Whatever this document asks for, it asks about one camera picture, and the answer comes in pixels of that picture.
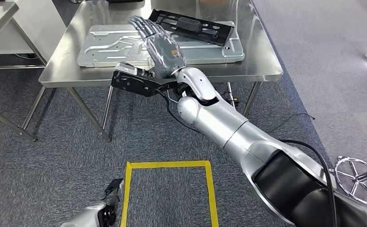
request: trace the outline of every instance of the chrome chair base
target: chrome chair base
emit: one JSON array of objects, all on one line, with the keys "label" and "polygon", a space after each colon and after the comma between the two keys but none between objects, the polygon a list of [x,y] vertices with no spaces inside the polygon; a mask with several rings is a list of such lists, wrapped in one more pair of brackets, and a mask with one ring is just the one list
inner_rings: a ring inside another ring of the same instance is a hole
[{"label": "chrome chair base", "polygon": [[[347,163],[348,165],[350,165],[350,168],[353,172],[353,174],[348,174],[348,173],[344,173],[342,171],[338,170],[338,167],[341,165],[345,165],[345,163]],[[362,165],[367,167],[367,163],[364,162],[363,160],[360,159],[356,159],[356,158],[351,158],[351,157],[343,157],[343,156],[338,156],[338,163],[336,163],[334,169],[330,169],[329,172],[333,173],[336,179],[336,182],[338,183],[339,187],[342,188],[345,193],[352,197],[354,200],[367,205],[367,201],[363,200],[357,196],[355,196],[356,190],[358,189],[359,186],[361,186],[361,189],[363,189],[364,191],[367,192],[367,178],[364,178],[362,180],[360,180],[360,176],[362,176],[363,174],[358,174],[358,171],[354,165],[354,163],[361,163]],[[342,177],[346,177],[350,180],[352,180],[353,182],[353,186],[352,188],[347,188],[345,185],[343,185],[343,183],[341,182],[339,176]]]}]

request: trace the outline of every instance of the table leg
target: table leg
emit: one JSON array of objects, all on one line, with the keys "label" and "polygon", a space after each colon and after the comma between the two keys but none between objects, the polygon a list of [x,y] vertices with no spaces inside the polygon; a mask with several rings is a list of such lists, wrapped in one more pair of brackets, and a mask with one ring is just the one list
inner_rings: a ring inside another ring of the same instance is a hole
[{"label": "table leg", "polygon": [[248,112],[250,110],[250,107],[253,104],[254,99],[256,98],[257,92],[260,89],[261,84],[262,84],[262,82],[255,82],[253,87],[251,88],[250,94],[248,95],[248,98],[247,98],[245,109],[243,111],[243,116],[245,116],[245,117],[248,116]]},{"label": "table leg", "polygon": [[1,114],[0,114],[0,121],[3,122],[4,124],[8,125],[9,127],[11,127],[13,130],[17,131],[19,134],[25,136],[29,140],[31,140],[31,141],[36,140],[35,137],[33,137],[32,135],[27,133],[25,130],[21,129],[19,126],[17,126],[16,124],[14,124],[12,121],[8,120],[7,118],[5,118]]},{"label": "table leg", "polygon": [[79,94],[76,92],[76,90],[73,87],[67,87],[68,92],[71,94],[73,99],[77,102],[80,109],[87,115],[89,120],[93,123],[97,131],[102,135],[104,140],[106,142],[110,142],[111,138],[108,136],[108,134],[105,132],[105,130],[102,128],[102,126],[98,123],[97,119],[94,117],[92,112],[89,110],[89,108],[86,106],[86,104],[83,102],[82,98],[79,96]]},{"label": "table leg", "polygon": [[235,100],[233,100],[232,88],[230,87],[230,82],[226,83],[226,87],[228,88],[228,96],[230,100],[230,104],[235,108]]},{"label": "table leg", "polygon": [[110,86],[110,90],[108,92],[107,103],[105,104],[104,116],[102,117],[102,129],[105,130],[105,124],[107,123],[108,118],[108,110],[110,109],[112,91],[114,90],[113,86]]},{"label": "table leg", "polygon": [[40,99],[43,97],[44,91],[45,91],[45,87],[42,87],[42,89],[40,89],[40,92],[36,97],[36,100],[33,103],[32,108],[30,108],[29,113],[27,114],[25,122],[23,122],[23,125],[22,125],[23,130],[26,130],[27,126],[29,125],[30,120],[32,119],[32,116],[34,112],[36,111],[37,105],[39,104]]}]

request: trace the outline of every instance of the robot finger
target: robot finger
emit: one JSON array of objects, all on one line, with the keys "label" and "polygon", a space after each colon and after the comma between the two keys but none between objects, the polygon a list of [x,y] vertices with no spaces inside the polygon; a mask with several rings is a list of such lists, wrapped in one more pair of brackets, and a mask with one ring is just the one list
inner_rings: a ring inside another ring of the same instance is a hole
[{"label": "robot finger", "polygon": [[133,27],[135,27],[135,29],[138,31],[140,37],[142,37],[142,39],[144,40],[146,37],[148,37],[147,33],[143,31],[143,26],[142,24],[135,20],[135,19],[129,19],[128,23],[133,25]]},{"label": "robot finger", "polygon": [[145,19],[143,19],[143,17],[139,17],[139,16],[134,16],[133,17],[136,21],[139,21],[140,24],[143,26],[143,31],[147,34],[147,36],[151,36],[155,34],[155,31],[151,28],[152,26],[146,22]]},{"label": "robot finger", "polygon": [[165,34],[165,29],[161,25],[154,25],[154,28],[156,29],[157,33],[159,34]]},{"label": "robot finger", "polygon": [[153,30],[157,33],[157,34],[164,34],[165,30],[158,24],[155,24],[153,21],[148,20],[148,22],[151,24]]}]

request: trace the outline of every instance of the gray carpet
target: gray carpet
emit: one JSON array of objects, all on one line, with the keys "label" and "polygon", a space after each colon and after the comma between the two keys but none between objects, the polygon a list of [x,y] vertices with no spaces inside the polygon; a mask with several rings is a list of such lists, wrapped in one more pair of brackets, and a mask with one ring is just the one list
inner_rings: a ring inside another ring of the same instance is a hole
[{"label": "gray carpet", "polygon": [[331,161],[367,162],[367,0],[254,2]]},{"label": "gray carpet", "polygon": [[[69,23],[77,5],[54,0]],[[0,63],[21,61],[0,56]],[[0,113],[21,124],[40,90],[40,70],[0,72]],[[250,83],[233,83],[244,107]],[[224,92],[224,84],[215,84]],[[77,89],[100,119],[107,88]],[[287,73],[264,83],[249,119],[269,132],[305,109]],[[28,130],[31,143],[0,123],[0,226],[59,226],[102,196],[113,178],[123,177],[126,162],[210,160],[220,226],[285,226],[273,219],[253,196],[238,165],[207,138],[183,128],[165,110],[160,97],[144,98],[114,91],[105,143],[63,89],[48,89]],[[310,119],[291,118],[271,134],[308,142],[327,157]],[[315,156],[305,150],[311,157]],[[210,226],[204,171],[134,170],[128,226]]]}]

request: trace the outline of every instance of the white cabinet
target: white cabinet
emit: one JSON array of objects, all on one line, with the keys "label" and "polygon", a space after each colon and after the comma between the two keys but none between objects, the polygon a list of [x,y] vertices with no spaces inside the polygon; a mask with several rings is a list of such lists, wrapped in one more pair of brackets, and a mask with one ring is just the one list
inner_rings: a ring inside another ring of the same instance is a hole
[{"label": "white cabinet", "polygon": [[[19,6],[14,19],[48,61],[66,30],[52,0],[14,0],[14,2]],[[6,53],[32,53],[10,23],[0,32],[0,54]]]}]

